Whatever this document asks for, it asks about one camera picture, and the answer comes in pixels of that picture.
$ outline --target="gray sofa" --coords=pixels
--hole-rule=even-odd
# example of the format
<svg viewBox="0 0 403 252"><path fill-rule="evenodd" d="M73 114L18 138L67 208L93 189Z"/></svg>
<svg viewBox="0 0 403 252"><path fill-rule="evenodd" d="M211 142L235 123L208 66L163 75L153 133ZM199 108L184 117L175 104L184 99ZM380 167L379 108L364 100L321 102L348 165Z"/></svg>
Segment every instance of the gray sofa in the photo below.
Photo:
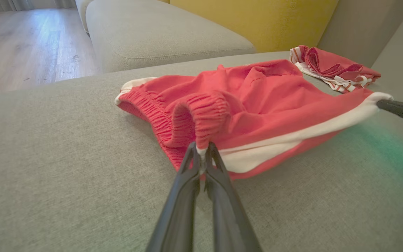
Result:
<svg viewBox="0 0 403 252"><path fill-rule="evenodd" d="M246 38L158 0L78 0L104 73L255 53Z"/></svg>
<svg viewBox="0 0 403 252"><path fill-rule="evenodd" d="M149 124L115 106L122 84L287 57L203 59L1 94L0 251L143 251L176 172ZM234 185L264 251L403 251L403 119L387 112ZM204 193L195 225L195 251L213 251Z"/></svg>

